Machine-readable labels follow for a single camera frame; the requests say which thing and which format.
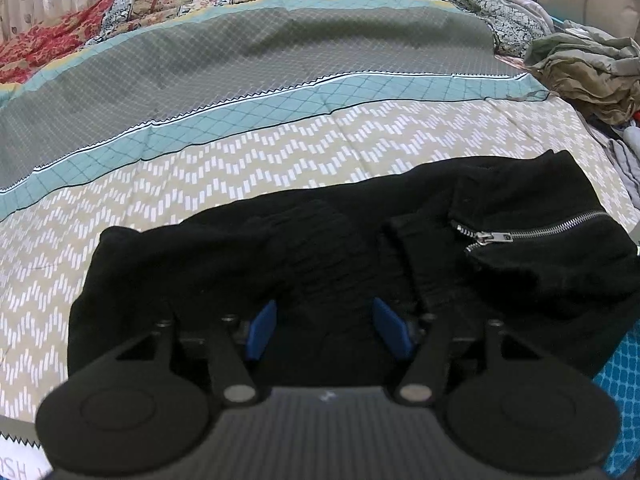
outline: bed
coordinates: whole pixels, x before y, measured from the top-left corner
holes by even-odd
[[[546,18],[483,1],[474,15],[463,0],[101,0],[62,17],[84,24],[82,38],[64,29],[72,54],[12,61],[21,70],[0,86],[0,458],[14,478],[48,467],[32,422],[66,378],[69,307],[108,226],[145,230],[456,156],[568,150],[635,227],[577,113],[495,55],[517,55]]]

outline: zipper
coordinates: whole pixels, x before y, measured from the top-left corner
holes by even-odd
[[[455,227],[456,231],[476,240],[475,243],[466,247],[466,250],[468,252],[471,252],[477,249],[478,247],[483,247],[485,245],[494,244],[494,243],[499,243],[499,244],[512,243],[516,240],[533,240],[536,238],[559,235],[575,227],[578,227],[579,225],[585,222],[588,222],[589,220],[593,220],[595,218],[600,218],[604,216],[609,216],[609,214],[604,211],[589,211],[587,213],[583,213],[573,218],[569,218],[568,220],[565,220],[564,222],[553,225],[551,227],[541,227],[539,229],[532,229],[529,231],[509,231],[509,232],[474,231],[473,229],[470,229],[469,227],[455,221],[452,222],[452,224],[453,224],[453,227]]]

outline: blue patterned fabric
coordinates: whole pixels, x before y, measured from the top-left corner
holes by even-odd
[[[605,471],[613,478],[640,457],[640,320],[594,378],[594,382],[615,401],[622,416],[622,428],[607,459]]]

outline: brown cloth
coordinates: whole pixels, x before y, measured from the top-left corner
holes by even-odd
[[[640,46],[631,38],[564,23],[564,32],[531,43],[525,65],[583,114],[625,123],[640,110]]]

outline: ribbed gray surface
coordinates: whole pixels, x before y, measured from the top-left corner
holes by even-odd
[[[57,471],[50,480],[87,480]],[[226,412],[179,463],[148,480],[524,480],[461,452],[427,410],[380,388],[275,389],[254,408]],[[545,480],[606,480],[596,470]]]

